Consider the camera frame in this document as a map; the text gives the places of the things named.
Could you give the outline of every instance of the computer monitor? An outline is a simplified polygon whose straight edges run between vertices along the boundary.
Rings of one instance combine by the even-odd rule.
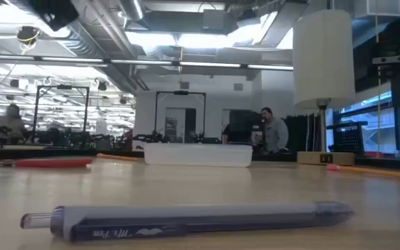
[[[234,143],[251,143],[254,132],[262,132],[262,115],[249,110],[232,110],[229,113],[229,133]]]

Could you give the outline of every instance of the person sitting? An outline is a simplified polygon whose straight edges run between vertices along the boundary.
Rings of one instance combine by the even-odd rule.
[[[6,115],[0,116],[0,140],[17,144],[19,140],[25,139],[25,132],[24,122],[19,115],[19,107],[10,104],[6,109]]]

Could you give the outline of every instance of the orange pencil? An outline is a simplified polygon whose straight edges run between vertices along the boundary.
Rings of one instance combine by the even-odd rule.
[[[105,158],[105,159],[115,159],[115,160],[128,160],[128,161],[137,161],[137,158],[134,157],[127,157],[127,156],[112,156],[112,155],[107,155],[104,153],[99,153],[97,154],[98,158]]]
[[[331,170],[331,171],[344,170],[344,171],[352,171],[352,172],[366,173],[366,174],[382,174],[382,175],[400,178],[400,172],[388,171],[388,170],[368,169],[368,168],[362,168],[362,167],[345,167],[345,166],[339,166],[336,164],[328,164],[326,166],[326,169]]]

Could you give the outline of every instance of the transparent bin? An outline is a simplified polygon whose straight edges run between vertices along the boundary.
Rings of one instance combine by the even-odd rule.
[[[146,143],[144,160],[152,165],[248,167],[252,152],[247,145]]]

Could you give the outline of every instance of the table surface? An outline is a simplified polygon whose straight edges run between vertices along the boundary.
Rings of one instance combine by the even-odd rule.
[[[325,228],[197,233],[186,237],[68,243],[23,230],[24,213],[59,205],[310,203],[342,201],[356,215]],[[152,166],[95,160],[86,170],[0,168],[0,250],[400,249],[400,179],[255,162],[249,168]]]

